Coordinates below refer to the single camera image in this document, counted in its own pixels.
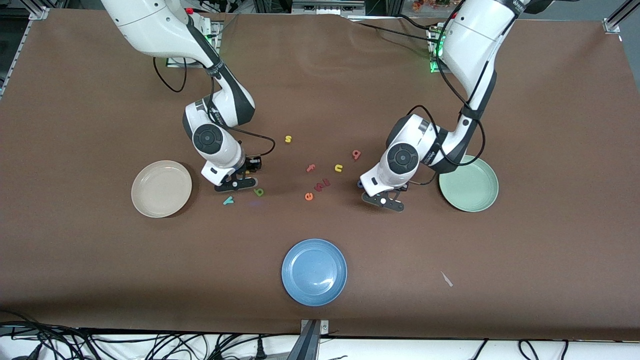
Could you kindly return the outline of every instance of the brown table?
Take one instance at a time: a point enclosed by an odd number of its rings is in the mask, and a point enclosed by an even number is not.
[[[454,209],[437,184],[411,187],[403,213],[355,186],[413,105],[455,125],[460,103],[423,42],[328,15],[242,15],[223,38],[257,104],[243,129],[278,140],[257,175],[265,195],[233,193],[231,206],[199,175],[180,122],[209,93],[204,71],[170,92],[105,12],[52,10],[33,25],[0,101],[2,306],[84,327],[296,332],[327,318],[341,335],[638,339],[640,97],[599,23],[515,24],[483,118],[500,195],[481,213]],[[180,83],[181,70],[162,71]],[[249,153],[269,145],[237,138]],[[175,216],[146,218],[131,184],[165,159],[191,169],[194,191]],[[280,280],[285,253],[315,237],[349,267],[342,295],[318,308]]]

